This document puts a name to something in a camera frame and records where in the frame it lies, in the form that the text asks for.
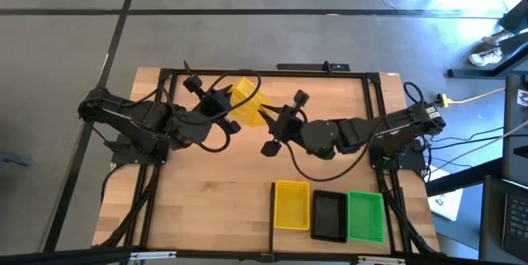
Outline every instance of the black basket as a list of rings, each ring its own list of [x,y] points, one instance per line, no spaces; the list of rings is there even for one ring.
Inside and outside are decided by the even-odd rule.
[[[312,239],[345,243],[347,241],[347,195],[313,191]]]

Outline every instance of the yellow object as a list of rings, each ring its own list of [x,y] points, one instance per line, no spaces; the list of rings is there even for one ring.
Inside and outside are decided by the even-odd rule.
[[[482,95],[478,95],[478,96],[475,96],[475,97],[471,97],[469,99],[465,99],[465,100],[461,100],[461,101],[454,101],[454,100],[451,100],[447,97],[447,95],[445,94],[441,94],[442,95],[442,99],[444,100],[444,103],[445,103],[445,107],[448,107],[449,104],[463,104],[463,103],[466,103],[466,102],[470,102],[470,101],[473,101],[473,100],[477,100],[481,97],[486,97],[487,95],[491,95],[493,94],[494,92],[500,92],[502,91],[503,89],[505,88],[498,88],[496,90],[492,90],[491,92],[486,92]]]
[[[248,98],[254,90],[254,83],[247,78],[240,78],[236,83],[233,83],[230,90],[231,106],[237,105],[244,99]],[[229,114],[245,125],[252,127],[265,125],[266,121],[264,121],[260,113],[258,113],[258,109],[260,108],[267,115],[270,115],[270,113],[267,109],[261,108],[261,104],[271,105],[271,101],[268,96],[259,91],[248,103],[231,111]]]
[[[275,185],[275,228],[308,230],[310,226],[310,184],[277,181]]]

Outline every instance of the shoe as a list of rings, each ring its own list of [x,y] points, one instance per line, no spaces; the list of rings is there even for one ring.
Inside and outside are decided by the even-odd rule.
[[[491,50],[486,50],[478,54],[469,56],[469,62],[477,67],[483,67],[487,64],[495,64],[502,59],[502,52],[500,47],[495,47]]]
[[[493,34],[490,37],[482,37],[482,41],[488,43],[489,45],[498,46],[498,43],[502,40],[512,38],[514,35],[509,31],[502,30],[497,34]]]

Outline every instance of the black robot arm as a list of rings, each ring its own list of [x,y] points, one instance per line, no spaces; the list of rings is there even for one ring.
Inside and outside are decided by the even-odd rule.
[[[383,154],[392,157],[418,136],[438,135],[446,126],[435,107],[421,103],[371,120],[355,117],[308,122],[301,109],[308,99],[308,94],[299,90],[295,94],[293,106],[263,106],[278,114],[275,120],[260,111],[268,124],[269,133],[273,135],[273,140],[266,142],[262,148],[264,155],[275,156],[281,148],[281,142],[293,141],[306,149],[308,154],[320,159],[332,159],[336,151],[353,154],[370,139],[383,136]]]
[[[81,102],[78,113],[90,124],[108,124],[120,132],[117,141],[105,142],[114,151],[113,163],[165,163],[169,148],[184,149],[191,144],[203,146],[201,143],[214,123],[228,137],[240,131],[236,121],[225,118],[232,108],[229,104],[230,86],[205,92],[196,75],[191,75],[183,84],[200,99],[191,111],[172,104],[172,101],[146,100],[157,92],[164,92],[168,99],[162,88],[137,102],[112,95],[105,88],[95,88]]]

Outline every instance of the floor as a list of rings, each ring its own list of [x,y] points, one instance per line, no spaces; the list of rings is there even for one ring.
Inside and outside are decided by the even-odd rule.
[[[138,67],[273,69],[277,63],[349,63],[354,71],[397,72],[418,84],[427,99],[439,92],[464,99],[503,86],[500,80],[449,79],[483,50],[483,35],[520,0],[390,0],[398,9],[427,9],[443,17],[390,16],[155,16],[128,17],[107,87],[130,92]],[[121,9],[124,0],[0,0],[9,8]],[[327,8],[380,9],[380,0],[132,0],[132,9]],[[0,149],[31,157],[30,167],[0,171],[0,254],[40,249],[81,121],[78,103],[97,83],[118,16],[0,15]],[[467,137],[502,125],[503,94],[442,111],[442,136]],[[116,134],[101,128],[103,134]],[[449,159],[470,145],[440,150]],[[501,154],[501,146],[464,157],[476,165]],[[88,145],[59,249],[86,248],[97,222],[101,181],[110,151],[96,135]],[[463,168],[448,166],[449,172]],[[476,251],[445,237],[449,255]],[[201,263],[191,260],[186,263]]]

